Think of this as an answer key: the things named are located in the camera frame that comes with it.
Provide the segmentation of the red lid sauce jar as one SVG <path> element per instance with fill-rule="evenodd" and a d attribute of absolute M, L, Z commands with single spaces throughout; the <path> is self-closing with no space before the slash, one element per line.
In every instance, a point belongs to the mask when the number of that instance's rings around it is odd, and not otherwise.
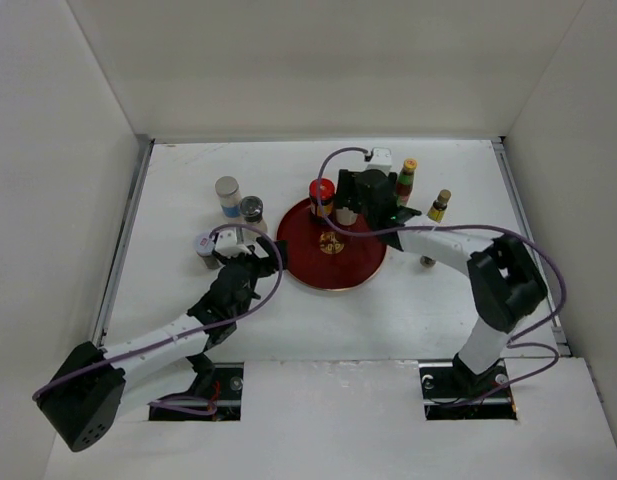
<path fill-rule="evenodd" d="M 310 183 L 308 193 L 312 218 L 317 222 L 324 223 L 325 218 L 332 217 L 336 194 L 335 184 L 327 178 L 315 179 Z"/>

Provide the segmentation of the white bottle black cap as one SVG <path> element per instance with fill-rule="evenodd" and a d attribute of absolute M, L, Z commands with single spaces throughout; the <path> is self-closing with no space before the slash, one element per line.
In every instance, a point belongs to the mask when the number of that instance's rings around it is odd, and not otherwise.
<path fill-rule="evenodd" d="M 343 227 L 350 227 L 357 221 L 358 214 L 350 210 L 347 207 L 338 208 L 335 211 L 335 218 L 339 225 Z"/>

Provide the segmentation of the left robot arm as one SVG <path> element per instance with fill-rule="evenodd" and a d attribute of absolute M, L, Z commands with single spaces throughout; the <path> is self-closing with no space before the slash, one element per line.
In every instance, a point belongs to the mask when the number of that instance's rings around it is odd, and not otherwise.
<path fill-rule="evenodd" d="M 215 416 L 222 386 L 209 350 L 227 340 L 239 320 L 266 302 L 257 282 L 280 277 L 287 243 L 262 236 L 254 247 L 221 257 L 209 290 L 177 319 L 134 340 L 76 346 L 33 400 L 70 451 L 92 447 L 114 421 L 138 406 L 178 418 Z"/>

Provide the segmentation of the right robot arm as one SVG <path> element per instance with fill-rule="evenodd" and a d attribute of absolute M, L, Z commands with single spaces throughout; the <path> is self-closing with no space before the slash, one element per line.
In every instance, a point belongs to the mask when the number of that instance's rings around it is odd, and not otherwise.
<path fill-rule="evenodd" d="M 421 212 L 397 204 L 396 175 L 377 169 L 338 174 L 334 208 L 361 215 L 383 244 L 431 257 L 465 275 L 478 319 L 452 360 L 452 384 L 461 394 L 477 394 L 500 359 L 517 324 L 547 296 L 547 287 L 520 238 L 455 233 Z"/>

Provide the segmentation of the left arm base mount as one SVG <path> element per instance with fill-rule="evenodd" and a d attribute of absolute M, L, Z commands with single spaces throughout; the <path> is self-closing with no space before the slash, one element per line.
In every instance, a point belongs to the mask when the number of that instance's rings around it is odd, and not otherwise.
<path fill-rule="evenodd" d="M 214 363 L 207 355 L 187 358 L 194 372 L 188 388 L 168 395 L 163 402 L 173 409 L 149 406 L 151 422 L 232 422 L 241 419 L 244 388 L 243 363 Z"/>

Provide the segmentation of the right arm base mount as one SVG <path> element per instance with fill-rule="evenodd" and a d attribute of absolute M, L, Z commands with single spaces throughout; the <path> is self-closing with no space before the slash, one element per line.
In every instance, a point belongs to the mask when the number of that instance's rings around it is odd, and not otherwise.
<path fill-rule="evenodd" d="M 508 381 L 508 371 L 500 361 L 475 386 L 462 386 L 450 362 L 419 364 L 424 414 L 429 421 L 516 420 L 511 389 L 506 387 L 480 399 Z"/>

